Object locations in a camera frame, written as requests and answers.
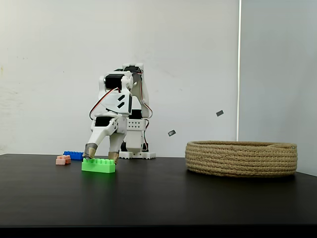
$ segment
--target white robot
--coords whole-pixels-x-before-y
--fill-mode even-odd
[[[115,163],[119,157],[155,158],[156,154],[149,152],[149,145],[145,139],[148,119],[153,112],[149,107],[143,64],[124,64],[122,69],[101,76],[98,98],[98,102],[89,114],[93,120],[91,125],[93,133],[86,144],[83,157],[94,158],[101,141],[109,136],[108,158]],[[99,105],[103,106],[103,112],[96,113]]]

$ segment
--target robot chassis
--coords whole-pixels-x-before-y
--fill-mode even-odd
[[[142,63],[128,63],[99,78],[98,102],[90,111],[92,135],[83,157],[92,159],[101,141],[109,136],[108,158],[117,164],[118,158],[153,159],[149,152],[145,130],[153,112],[149,107],[149,96],[144,81]],[[92,115],[98,105],[105,112]]]

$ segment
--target rope basket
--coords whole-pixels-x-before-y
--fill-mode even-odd
[[[192,141],[185,151],[189,170],[229,177],[281,177],[297,168],[297,145],[246,141]]]

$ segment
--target white wall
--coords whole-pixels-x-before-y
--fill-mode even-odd
[[[235,139],[238,0],[0,6],[0,153],[83,151],[98,78],[126,62],[145,65],[147,139],[158,156],[182,157],[191,140]]]
[[[317,175],[317,1],[243,0],[239,140],[298,144]]]

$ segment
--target toy block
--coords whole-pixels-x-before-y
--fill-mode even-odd
[[[81,170],[98,173],[114,173],[115,164],[114,160],[108,159],[84,159],[81,163]]]
[[[70,164],[70,156],[69,155],[60,155],[57,156],[56,158],[56,164],[57,165],[65,165],[65,164]]]
[[[69,155],[72,160],[83,160],[83,152],[64,151],[63,155]]]

